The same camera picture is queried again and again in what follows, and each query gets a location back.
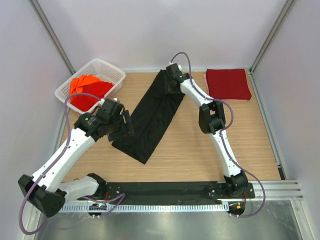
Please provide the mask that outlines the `black t-shirt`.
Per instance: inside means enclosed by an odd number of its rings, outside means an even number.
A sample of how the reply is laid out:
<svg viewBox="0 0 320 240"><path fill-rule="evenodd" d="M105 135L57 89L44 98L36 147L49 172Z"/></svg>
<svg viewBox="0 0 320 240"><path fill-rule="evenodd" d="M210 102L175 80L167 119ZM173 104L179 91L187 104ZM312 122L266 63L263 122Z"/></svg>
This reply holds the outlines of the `black t-shirt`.
<svg viewBox="0 0 320 240"><path fill-rule="evenodd" d="M160 70L132 112L134 134L113 141L112 146L146 164L180 107L183 93L165 93L168 74Z"/></svg>

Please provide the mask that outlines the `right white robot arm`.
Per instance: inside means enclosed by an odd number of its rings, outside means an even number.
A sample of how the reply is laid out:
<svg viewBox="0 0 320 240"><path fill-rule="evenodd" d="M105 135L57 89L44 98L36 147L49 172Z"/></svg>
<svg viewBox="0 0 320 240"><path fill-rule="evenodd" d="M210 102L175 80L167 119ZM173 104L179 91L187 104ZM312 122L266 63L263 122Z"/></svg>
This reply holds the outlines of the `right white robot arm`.
<svg viewBox="0 0 320 240"><path fill-rule="evenodd" d="M229 197L237 198L248 187L249 182L236 160L227 137L223 103L199 88L190 74L182 73L178 64L170 63L166 67L166 72L165 93L184 94L198 107L199 128L213 142L222 164L225 192Z"/></svg>

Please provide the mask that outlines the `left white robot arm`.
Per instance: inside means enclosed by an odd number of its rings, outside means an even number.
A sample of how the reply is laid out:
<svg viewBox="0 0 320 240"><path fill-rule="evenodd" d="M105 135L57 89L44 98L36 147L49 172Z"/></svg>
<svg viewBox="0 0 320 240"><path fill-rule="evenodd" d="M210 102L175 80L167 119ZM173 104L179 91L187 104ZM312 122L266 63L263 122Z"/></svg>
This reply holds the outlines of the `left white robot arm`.
<svg viewBox="0 0 320 240"><path fill-rule="evenodd" d="M76 161L99 139L107 136L110 142L134 133L130 113L124 105L106 99L96 113L79 116L66 141L33 175L22 175L18 185L26 200L46 217L56 215L64 204L89 197L102 200L107 193L106 181L95 173L62 182Z"/></svg>

